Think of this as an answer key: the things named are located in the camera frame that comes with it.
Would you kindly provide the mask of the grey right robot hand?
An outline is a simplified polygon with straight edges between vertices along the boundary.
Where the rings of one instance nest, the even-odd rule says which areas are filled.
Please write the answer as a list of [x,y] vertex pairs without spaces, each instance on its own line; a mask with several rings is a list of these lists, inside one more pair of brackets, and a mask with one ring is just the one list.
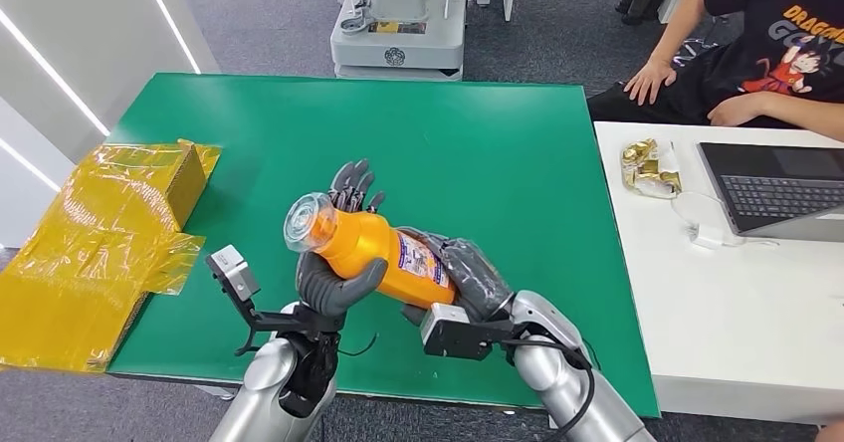
[[474,242],[412,227],[399,227],[398,230],[423,243],[443,264],[456,288],[452,305],[463,308],[472,323],[496,322],[510,317],[506,306],[514,292]]

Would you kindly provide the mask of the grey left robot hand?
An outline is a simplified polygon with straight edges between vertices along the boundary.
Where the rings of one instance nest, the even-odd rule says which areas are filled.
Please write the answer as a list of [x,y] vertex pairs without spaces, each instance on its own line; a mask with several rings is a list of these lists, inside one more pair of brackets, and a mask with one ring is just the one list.
[[[337,174],[328,191],[332,205],[342,211],[359,212],[374,174],[366,158],[347,162]],[[319,254],[302,253],[297,261],[296,289],[301,301],[325,317],[343,316],[349,308],[373,293],[388,269],[382,258],[374,258],[362,272],[350,279],[337,275]]]

